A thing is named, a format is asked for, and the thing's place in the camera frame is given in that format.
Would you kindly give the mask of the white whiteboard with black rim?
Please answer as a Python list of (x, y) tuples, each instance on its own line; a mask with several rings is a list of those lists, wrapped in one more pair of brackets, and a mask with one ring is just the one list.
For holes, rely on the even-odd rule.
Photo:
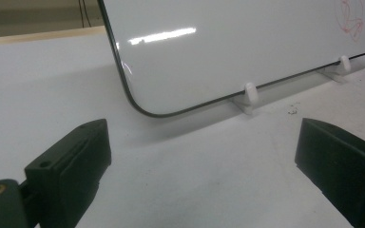
[(126, 97), (166, 117), (365, 55), (365, 0), (98, 0)]

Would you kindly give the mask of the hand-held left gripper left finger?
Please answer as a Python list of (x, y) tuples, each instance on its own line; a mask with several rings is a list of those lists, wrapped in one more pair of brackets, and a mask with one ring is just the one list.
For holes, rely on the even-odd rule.
[(21, 184), (31, 227), (74, 228), (111, 165), (107, 121), (84, 123), (25, 168)]

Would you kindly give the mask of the white table cover sheet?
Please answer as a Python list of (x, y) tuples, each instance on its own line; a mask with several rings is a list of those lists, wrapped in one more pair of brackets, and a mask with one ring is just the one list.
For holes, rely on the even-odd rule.
[(107, 121), (112, 163), (80, 228), (352, 228), (296, 166), (305, 118), (365, 140), (365, 56), (342, 82), (263, 88), (248, 115), (221, 102), (156, 119), (130, 105), (102, 33), (0, 45), (0, 179)]

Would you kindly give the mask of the white whiteboard stand foot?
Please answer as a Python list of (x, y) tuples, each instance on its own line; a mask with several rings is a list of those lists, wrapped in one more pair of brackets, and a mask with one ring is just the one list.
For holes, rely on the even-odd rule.
[(339, 58), (338, 62), (330, 66), (319, 69), (317, 72), (332, 79), (338, 83), (344, 83), (344, 76), (351, 71), (350, 59), (343, 55)]
[(259, 93), (257, 87), (252, 83), (247, 83), (244, 86), (244, 93), (234, 97), (232, 102), (244, 114), (251, 115), (253, 107), (259, 102)]

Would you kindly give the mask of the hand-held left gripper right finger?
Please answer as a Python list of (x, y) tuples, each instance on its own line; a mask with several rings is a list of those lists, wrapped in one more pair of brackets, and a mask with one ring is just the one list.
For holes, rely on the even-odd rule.
[(365, 141), (323, 121), (302, 120), (297, 167), (354, 228), (365, 228)]

